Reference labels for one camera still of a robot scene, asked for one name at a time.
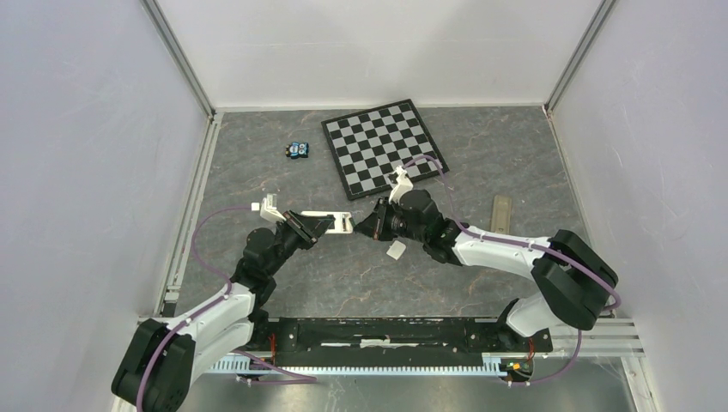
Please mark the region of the white remote control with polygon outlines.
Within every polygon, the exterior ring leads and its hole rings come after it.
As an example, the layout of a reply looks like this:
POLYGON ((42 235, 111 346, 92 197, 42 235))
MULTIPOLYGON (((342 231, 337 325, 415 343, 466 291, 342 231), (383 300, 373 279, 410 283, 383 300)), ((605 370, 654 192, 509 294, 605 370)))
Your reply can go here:
POLYGON ((327 228, 326 234, 352 234, 354 232, 354 223, 350 212, 305 210, 301 214, 309 217, 330 218, 331 224, 327 228))

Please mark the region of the white battery cover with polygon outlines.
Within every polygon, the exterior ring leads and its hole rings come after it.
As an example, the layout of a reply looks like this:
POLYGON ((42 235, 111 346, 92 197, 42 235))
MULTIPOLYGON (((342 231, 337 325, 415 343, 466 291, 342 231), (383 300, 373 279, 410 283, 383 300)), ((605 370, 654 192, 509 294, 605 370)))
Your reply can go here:
POLYGON ((406 244, 398 240, 394 240, 389 246, 386 255, 392 259, 398 260, 406 251, 406 244))

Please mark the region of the beige remote control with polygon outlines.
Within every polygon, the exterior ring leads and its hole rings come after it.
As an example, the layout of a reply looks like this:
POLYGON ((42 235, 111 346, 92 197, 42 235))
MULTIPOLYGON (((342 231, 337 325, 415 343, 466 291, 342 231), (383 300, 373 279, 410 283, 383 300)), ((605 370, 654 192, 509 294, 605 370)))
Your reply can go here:
POLYGON ((505 195, 496 195, 490 220, 490 231, 509 234, 511 227, 513 200, 505 195))

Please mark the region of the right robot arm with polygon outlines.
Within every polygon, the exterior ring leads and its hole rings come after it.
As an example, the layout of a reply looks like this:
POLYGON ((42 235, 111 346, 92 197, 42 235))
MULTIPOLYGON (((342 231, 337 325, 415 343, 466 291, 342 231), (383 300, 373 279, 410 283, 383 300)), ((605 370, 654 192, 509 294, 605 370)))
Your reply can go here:
POLYGON ((560 229, 550 237, 523 238, 488 232, 445 217, 425 190, 397 201, 380 198, 354 230, 377 241, 416 241, 442 264, 487 267, 533 281, 537 293, 509 304, 495 328, 507 350, 558 324, 591 330, 621 301, 617 273, 576 233, 560 229))

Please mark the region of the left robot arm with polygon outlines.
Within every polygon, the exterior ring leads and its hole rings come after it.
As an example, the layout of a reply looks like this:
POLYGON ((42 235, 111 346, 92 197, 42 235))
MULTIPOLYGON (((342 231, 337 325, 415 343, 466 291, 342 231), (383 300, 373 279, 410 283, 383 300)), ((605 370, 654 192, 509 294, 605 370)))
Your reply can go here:
POLYGON ((234 349, 262 348, 270 338, 264 303, 275 273, 298 250, 326 234, 351 234, 349 212, 263 212, 275 227, 246 236, 233 274, 223 287, 175 318, 148 318, 136 328, 112 383, 116 397, 139 411, 176 411, 195 381, 234 349))

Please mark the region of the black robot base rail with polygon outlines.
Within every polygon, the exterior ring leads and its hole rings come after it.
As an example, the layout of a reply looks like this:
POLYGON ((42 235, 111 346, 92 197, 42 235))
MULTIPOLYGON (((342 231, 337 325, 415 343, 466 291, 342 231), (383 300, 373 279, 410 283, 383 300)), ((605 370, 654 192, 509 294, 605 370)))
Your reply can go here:
POLYGON ((522 337, 494 318, 273 318, 250 352, 279 367, 476 367, 483 354, 549 353, 549 330, 522 337))

